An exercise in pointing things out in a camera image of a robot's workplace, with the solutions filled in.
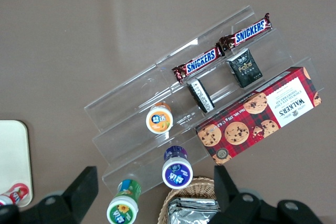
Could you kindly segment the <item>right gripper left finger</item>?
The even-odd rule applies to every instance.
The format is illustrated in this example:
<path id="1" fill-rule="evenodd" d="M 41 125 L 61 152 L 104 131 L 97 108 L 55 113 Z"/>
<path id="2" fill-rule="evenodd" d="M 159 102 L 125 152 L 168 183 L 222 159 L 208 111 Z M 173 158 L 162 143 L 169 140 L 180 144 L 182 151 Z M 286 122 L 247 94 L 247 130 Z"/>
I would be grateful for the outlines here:
<path id="1" fill-rule="evenodd" d="M 51 195 L 25 211 L 1 206 L 1 223 L 81 223 L 98 195 L 98 172 L 87 166 L 61 195 Z"/>

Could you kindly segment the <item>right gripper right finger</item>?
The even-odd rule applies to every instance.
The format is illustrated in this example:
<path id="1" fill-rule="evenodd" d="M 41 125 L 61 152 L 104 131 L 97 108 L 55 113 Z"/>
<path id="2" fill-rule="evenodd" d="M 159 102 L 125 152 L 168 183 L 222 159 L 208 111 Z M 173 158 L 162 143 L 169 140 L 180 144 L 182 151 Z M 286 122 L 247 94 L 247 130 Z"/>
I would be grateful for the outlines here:
<path id="1" fill-rule="evenodd" d="M 214 167 L 214 189 L 220 211 L 210 223 L 322 223 L 300 201 L 285 199 L 273 207 L 252 193 L 239 192 L 224 166 Z"/>

